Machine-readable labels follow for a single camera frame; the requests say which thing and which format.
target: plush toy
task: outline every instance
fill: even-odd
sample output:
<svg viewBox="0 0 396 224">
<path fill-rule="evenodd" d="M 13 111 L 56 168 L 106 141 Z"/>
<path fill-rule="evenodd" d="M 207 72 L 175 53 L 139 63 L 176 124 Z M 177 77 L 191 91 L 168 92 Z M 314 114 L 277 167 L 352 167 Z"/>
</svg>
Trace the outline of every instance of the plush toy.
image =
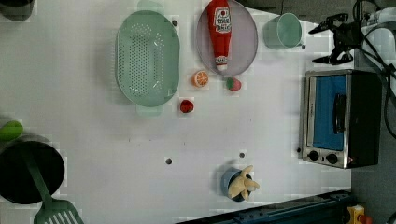
<svg viewBox="0 0 396 224">
<path fill-rule="evenodd" d="M 247 174 L 253 169 L 253 166 L 250 165 L 247 168 L 243 169 L 241 174 L 231 183 L 228 188 L 228 196 L 230 198 L 234 198 L 239 194 L 242 194 L 242 197 L 247 201 L 248 200 L 248 191 L 254 191 L 260 188 L 260 185 L 254 182 L 251 179 L 247 179 Z"/>
</svg>

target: orange slice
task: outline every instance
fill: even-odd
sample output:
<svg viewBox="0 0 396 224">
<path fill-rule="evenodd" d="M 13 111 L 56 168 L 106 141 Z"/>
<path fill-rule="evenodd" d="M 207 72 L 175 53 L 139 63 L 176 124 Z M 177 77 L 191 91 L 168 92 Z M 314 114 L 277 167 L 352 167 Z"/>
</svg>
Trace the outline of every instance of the orange slice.
<svg viewBox="0 0 396 224">
<path fill-rule="evenodd" d="M 206 71 L 199 71 L 192 76 L 192 85 L 203 87 L 209 82 L 209 76 Z"/>
</svg>

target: toy fruit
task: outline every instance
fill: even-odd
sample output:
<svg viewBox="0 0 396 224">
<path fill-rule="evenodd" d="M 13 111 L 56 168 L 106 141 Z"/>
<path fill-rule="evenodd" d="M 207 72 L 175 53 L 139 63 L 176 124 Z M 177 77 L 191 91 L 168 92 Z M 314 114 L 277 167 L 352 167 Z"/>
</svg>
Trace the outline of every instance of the toy fruit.
<svg viewBox="0 0 396 224">
<path fill-rule="evenodd" d="M 11 141 L 23 133 L 23 126 L 12 120 L 0 129 L 0 141 Z"/>
<path fill-rule="evenodd" d="M 180 111 L 190 113 L 194 109 L 194 104 L 189 100 L 183 100 L 180 104 Z"/>
<path fill-rule="evenodd" d="M 242 170 L 241 175 L 238 176 L 228 188 L 228 196 L 230 198 L 234 198 L 239 194 L 242 194 L 242 197 L 245 200 L 248 200 L 248 191 L 254 191 L 258 189 L 260 185 L 253 180 L 247 179 L 247 174 L 253 169 L 253 166 L 248 166 L 244 170 Z"/>
<path fill-rule="evenodd" d="M 227 89 L 230 91 L 239 91 L 241 90 L 242 87 L 242 83 L 234 77 L 227 78 L 226 85 L 227 85 Z"/>
<path fill-rule="evenodd" d="M 192 85 L 203 87 L 209 82 L 209 76 L 207 75 L 207 72 L 199 71 L 192 76 L 191 81 Z"/>
</svg>

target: white bottle cap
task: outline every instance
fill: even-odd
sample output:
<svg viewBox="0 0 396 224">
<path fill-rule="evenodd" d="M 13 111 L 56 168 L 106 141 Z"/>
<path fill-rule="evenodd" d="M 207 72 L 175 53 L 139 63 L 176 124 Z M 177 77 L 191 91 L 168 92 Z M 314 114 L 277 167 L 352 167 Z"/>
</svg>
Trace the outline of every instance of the white bottle cap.
<svg viewBox="0 0 396 224">
<path fill-rule="evenodd" d="M 224 71 L 227 70 L 227 64 L 221 64 L 217 66 L 219 71 Z"/>
</svg>

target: plastic cup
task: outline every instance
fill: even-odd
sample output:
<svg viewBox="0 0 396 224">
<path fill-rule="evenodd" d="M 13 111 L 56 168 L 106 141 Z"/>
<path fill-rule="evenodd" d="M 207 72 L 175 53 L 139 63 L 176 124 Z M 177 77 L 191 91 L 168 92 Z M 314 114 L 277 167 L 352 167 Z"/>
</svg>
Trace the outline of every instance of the plastic cup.
<svg viewBox="0 0 396 224">
<path fill-rule="evenodd" d="M 271 19 L 264 25 L 262 32 L 264 43 L 270 49 L 288 49 L 302 45 L 301 24 L 292 13 Z"/>
</svg>

